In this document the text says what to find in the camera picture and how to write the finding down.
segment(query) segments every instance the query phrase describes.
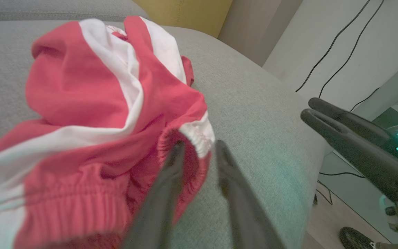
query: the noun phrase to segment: yellow cushion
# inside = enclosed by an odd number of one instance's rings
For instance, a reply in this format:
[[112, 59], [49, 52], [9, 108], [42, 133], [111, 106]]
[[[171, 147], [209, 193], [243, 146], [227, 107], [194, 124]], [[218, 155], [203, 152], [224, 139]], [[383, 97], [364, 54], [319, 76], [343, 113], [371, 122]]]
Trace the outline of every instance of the yellow cushion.
[[133, 0], [159, 25], [186, 27], [218, 37], [233, 0]]

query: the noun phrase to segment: pant leg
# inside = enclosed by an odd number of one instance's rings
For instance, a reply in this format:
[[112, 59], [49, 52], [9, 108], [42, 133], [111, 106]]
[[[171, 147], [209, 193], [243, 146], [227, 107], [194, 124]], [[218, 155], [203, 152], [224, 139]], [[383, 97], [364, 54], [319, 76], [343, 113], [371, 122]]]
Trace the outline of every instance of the pant leg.
[[398, 249], [398, 244], [376, 243], [376, 249]]

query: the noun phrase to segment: shoe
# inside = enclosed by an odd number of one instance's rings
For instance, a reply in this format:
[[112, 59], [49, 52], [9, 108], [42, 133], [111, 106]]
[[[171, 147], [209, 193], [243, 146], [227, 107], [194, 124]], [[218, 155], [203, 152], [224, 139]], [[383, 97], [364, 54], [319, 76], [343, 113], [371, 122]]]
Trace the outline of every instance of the shoe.
[[376, 243], [351, 227], [344, 227], [339, 233], [345, 249], [376, 249]]

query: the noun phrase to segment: beige panel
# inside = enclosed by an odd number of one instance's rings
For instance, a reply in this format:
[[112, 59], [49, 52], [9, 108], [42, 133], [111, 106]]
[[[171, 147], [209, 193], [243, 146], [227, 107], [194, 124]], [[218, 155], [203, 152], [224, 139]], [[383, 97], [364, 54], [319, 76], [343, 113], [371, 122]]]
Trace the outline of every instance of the beige panel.
[[218, 39], [262, 66], [302, 0], [234, 0]]

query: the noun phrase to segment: sofa cushion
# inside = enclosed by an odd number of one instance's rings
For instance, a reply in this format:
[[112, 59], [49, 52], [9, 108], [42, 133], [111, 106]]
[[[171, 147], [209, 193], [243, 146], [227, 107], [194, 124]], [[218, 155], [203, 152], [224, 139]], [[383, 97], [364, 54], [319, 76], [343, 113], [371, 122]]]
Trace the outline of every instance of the sofa cushion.
[[148, 18], [132, 0], [0, 0], [0, 21], [97, 18], [123, 22], [127, 16]]
[[[0, 22], [0, 137], [37, 117], [24, 97], [33, 62], [30, 45], [64, 22]], [[286, 248], [300, 248], [325, 148], [322, 137], [300, 120], [305, 101], [221, 41], [194, 30], [165, 28], [191, 60], [193, 87], [205, 96], [216, 138], [228, 144]], [[172, 236], [172, 248], [232, 248], [214, 159]]]

